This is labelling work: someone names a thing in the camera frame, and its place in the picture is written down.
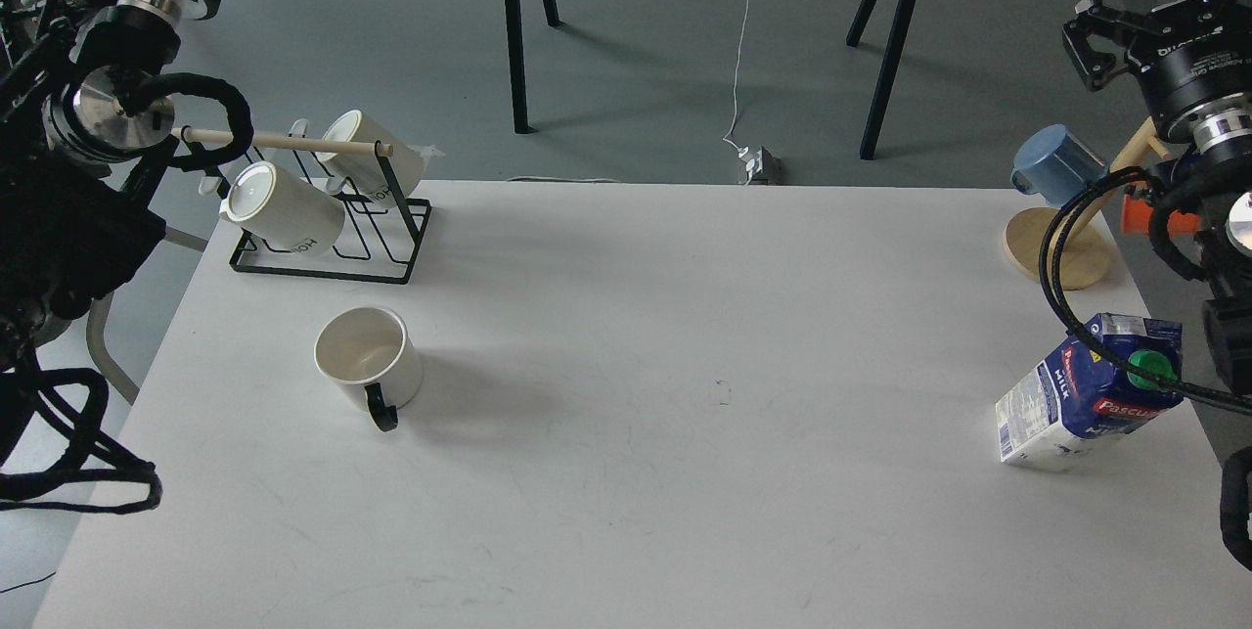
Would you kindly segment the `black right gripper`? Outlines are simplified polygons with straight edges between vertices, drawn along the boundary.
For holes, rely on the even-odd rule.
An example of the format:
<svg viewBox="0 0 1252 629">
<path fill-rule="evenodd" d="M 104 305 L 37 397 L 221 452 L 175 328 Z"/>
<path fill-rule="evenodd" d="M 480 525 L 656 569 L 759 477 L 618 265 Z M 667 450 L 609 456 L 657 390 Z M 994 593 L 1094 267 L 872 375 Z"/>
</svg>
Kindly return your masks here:
<svg viewBox="0 0 1252 629">
<path fill-rule="evenodd" d="M 1079 0 L 1060 41 L 1088 91 L 1127 73 L 1158 138 L 1184 143 L 1203 117 L 1249 104 L 1249 8 L 1238 1 L 1178 0 L 1131 14 Z"/>
</svg>

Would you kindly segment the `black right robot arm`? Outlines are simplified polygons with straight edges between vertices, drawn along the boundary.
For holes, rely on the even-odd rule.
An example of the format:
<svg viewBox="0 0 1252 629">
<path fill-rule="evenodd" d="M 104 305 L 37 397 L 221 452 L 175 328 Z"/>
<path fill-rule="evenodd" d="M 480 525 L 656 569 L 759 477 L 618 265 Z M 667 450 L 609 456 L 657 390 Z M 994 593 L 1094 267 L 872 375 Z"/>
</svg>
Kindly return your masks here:
<svg viewBox="0 0 1252 629">
<path fill-rule="evenodd" d="M 1178 0 L 1148 13 L 1080 0 L 1060 39 L 1084 86 L 1127 73 L 1146 101 L 1149 129 L 1184 148 L 1184 174 L 1122 168 L 1083 188 L 1048 223 L 1039 254 L 1042 289 L 1067 333 L 1166 392 L 1249 415 L 1249 8 L 1239 0 Z M 1167 378 L 1113 355 L 1087 335 L 1060 291 L 1060 249 L 1080 211 L 1124 185 L 1144 185 L 1153 253 L 1186 281 L 1208 286 L 1204 338 L 1221 388 Z"/>
</svg>

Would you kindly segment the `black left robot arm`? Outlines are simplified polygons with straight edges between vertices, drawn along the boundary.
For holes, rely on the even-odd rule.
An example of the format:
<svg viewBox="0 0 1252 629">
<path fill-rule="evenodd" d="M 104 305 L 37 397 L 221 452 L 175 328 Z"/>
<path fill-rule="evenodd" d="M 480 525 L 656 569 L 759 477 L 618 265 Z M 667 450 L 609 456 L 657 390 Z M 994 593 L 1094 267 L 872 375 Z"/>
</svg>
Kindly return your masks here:
<svg viewBox="0 0 1252 629">
<path fill-rule="evenodd" d="M 45 370 L 38 352 L 165 241 L 151 199 L 167 170 L 214 169 L 253 147 L 232 81 L 170 70 L 178 24 L 220 5 L 3 4 L 3 456 L 36 420 L 66 441 L 44 469 L 4 474 L 6 512 L 130 515 L 162 500 L 156 465 L 103 429 L 106 376 Z"/>
</svg>

